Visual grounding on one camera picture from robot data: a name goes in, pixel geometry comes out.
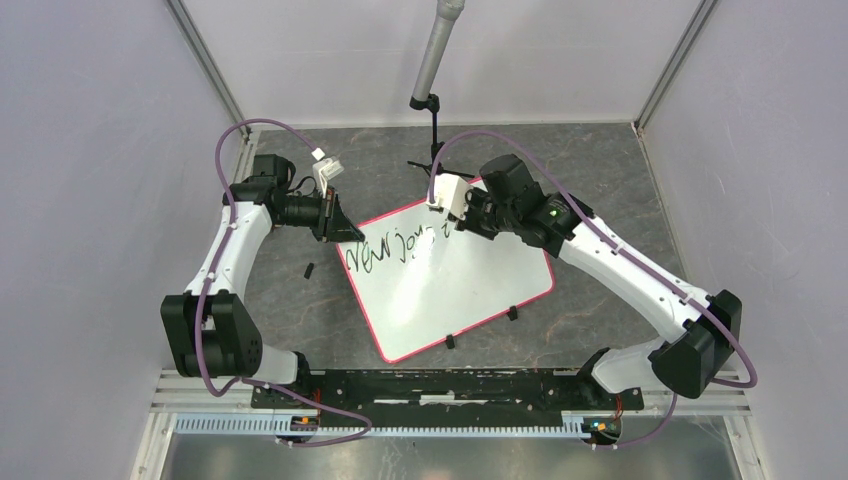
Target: gray surface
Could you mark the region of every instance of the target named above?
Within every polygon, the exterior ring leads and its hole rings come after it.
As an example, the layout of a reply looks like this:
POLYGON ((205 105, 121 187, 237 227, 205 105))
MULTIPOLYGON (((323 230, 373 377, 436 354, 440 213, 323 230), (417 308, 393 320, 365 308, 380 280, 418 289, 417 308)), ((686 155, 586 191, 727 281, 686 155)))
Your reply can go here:
POLYGON ((848 2, 720 2, 646 135, 694 280, 745 305, 777 479, 845 478, 848 2))
POLYGON ((0 478, 124 479, 227 115, 162 1, 0 2, 0 72, 0 478))
MULTIPOLYGON (((625 419, 630 436, 656 420, 625 419)), ((163 479, 738 479, 718 418, 675 419, 650 444, 592 452, 578 440, 378 439, 290 450, 259 436, 176 435, 163 479)))
MULTIPOLYGON (((468 127, 441 129, 444 139, 468 127)), ((573 193, 623 238, 680 273, 647 165, 630 127, 607 125, 497 126, 546 161, 573 193)), ((407 160, 427 161, 428 128, 311 130, 337 154, 345 172, 333 183, 345 212, 361 222, 424 196, 426 176, 407 160)), ((290 134, 264 132, 259 153, 278 153, 309 171, 308 151, 290 134)), ((456 145, 448 168, 477 172, 509 153, 489 138, 456 145)), ((520 309, 515 322, 495 319, 457 337, 457 348, 434 347, 398 367, 579 366, 599 348, 632 345, 656 336, 635 310, 583 272, 553 261, 556 288, 520 309)), ((365 318, 333 246, 305 229, 266 238, 247 284, 246 305, 266 343, 306 354, 315 368, 379 368, 365 318), (303 278, 315 263, 310 280, 303 278)))

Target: cable connector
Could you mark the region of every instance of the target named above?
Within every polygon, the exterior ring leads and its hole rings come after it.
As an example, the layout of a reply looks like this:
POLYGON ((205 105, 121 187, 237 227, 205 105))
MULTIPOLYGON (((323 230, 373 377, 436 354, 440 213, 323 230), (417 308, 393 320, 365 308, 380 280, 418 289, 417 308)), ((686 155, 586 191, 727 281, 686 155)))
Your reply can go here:
POLYGON ((318 181, 318 188, 321 190, 321 196, 327 195, 327 187, 331 179, 339 176, 344 171, 344 167, 334 157, 327 157, 312 165, 312 175, 318 181))
POLYGON ((320 148, 316 148, 315 150, 312 150, 312 156, 315 158, 315 161, 318 162, 321 159, 323 159, 326 156, 326 154, 324 153, 324 150, 321 150, 320 148))
POLYGON ((443 173, 436 176, 436 183, 433 188, 434 201, 427 200, 427 206, 430 210, 444 211, 454 217, 464 220, 465 210, 468 204, 465 201, 465 194, 471 190, 471 185, 468 184, 462 177, 443 173))

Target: whiteboard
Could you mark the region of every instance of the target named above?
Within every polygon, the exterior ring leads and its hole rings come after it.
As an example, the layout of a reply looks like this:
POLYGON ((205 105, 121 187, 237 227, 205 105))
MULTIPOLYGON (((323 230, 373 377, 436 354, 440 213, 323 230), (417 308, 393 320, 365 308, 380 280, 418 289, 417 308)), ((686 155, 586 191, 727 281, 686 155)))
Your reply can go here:
POLYGON ((512 233, 492 241, 456 231, 445 216, 421 200, 359 225, 364 242, 337 246, 388 363, 553 290, 553 271, 543 250, 524 245, 512 233))

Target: gray tabletop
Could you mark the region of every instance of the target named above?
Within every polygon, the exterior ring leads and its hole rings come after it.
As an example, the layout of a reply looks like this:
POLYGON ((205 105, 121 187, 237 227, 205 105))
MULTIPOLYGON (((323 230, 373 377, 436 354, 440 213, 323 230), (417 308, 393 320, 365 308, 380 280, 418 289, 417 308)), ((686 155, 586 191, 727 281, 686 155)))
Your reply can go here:
MULTIPOLYGON (((442 127, 440 134, 448 139, 469 128, 442 127)), ((650 170, 629 125, 486 128, 524 145, 628 243, 681 274, 650 170)), ((343 163, 345 172, 332 183, 354 222, 423 198, 427 177, 406 162, 429 161, 429 128, 305 133, 343 163)), ((292 160, 298 176, 310 172, 309 151, 287 132, 263 132, 257 153, 292 160)), ((445 166, 476 174, 485 161, 505 153, 510 147, 495 139, 471 138, 449 152, 445 166)), ((599 282, 556 259, 552 264, 555 290, 521 307, 518 320, 496 318, 457 337, 453 350, 437 346, 394 365, 380 358, 334 246, 315 242, 306 229, 283 228, 265 239, 245 304, 265 343, 303 352, 312 368, 573 367, 600 348, 656 337, 647 321, 599 282), (306 280, 310 262, 315 268, 306 280)))

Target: wall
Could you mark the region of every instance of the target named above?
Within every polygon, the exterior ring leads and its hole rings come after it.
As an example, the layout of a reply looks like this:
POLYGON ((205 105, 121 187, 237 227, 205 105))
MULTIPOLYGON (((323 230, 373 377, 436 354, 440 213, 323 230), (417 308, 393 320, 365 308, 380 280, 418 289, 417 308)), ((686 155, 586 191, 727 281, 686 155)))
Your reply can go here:
MULTIPOLYGON (((427 124, 408 107, 435 0, 184 0, 244 114, 427 124)), ((629 121, 697 0, 468 0, 433 92, 451 123, 629 121)))
POLYGON ((0 72, 0 478, 126 478, 228 120, 161 1, 3 2, 0 72))
POLYGON ((744 303, 776 479, 842 478, 848 3, 721 2, 647 126, 696 283, 744 303))

